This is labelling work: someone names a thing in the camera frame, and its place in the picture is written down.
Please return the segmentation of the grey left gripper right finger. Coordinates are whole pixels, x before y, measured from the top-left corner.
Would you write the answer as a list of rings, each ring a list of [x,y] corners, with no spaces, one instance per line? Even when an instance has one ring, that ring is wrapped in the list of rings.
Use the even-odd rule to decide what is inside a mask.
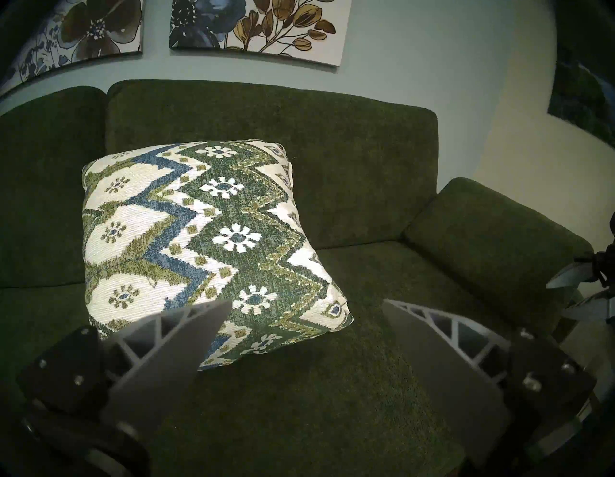
[[[391,299],[383,313],[464,466],[536,466],[531,448],[577,417],[597,383],[552,339],[503,337],[469,318]]]

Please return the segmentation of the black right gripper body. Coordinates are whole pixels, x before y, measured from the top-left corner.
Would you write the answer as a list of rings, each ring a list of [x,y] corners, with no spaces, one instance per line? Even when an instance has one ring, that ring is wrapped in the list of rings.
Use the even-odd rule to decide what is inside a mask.
[[[614,242],[607,246],[603,252],[596,252],[592,256],[592,274],[599,281],[602,288],[614,286]]]

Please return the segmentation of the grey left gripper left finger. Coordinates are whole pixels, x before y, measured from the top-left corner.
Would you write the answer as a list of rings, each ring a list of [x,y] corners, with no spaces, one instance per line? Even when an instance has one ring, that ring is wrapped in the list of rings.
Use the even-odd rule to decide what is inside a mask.
[[[214,300],[145,316],[106,339],[79,327],[26,365],[17,383],[45,411],[154,433],[196,377],[232,302]]]

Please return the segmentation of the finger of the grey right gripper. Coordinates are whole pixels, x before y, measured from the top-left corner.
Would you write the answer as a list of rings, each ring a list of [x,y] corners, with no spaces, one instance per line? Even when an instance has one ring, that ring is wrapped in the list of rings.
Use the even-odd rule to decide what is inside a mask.
[[[561,315],[579,322],[614,322],[614,294],[595,294],[566,307]]]
[[[562,268],[547,284],[547,289],[578,288],[582,282],[595,282],[598,277],[592,262],[573,262]]]

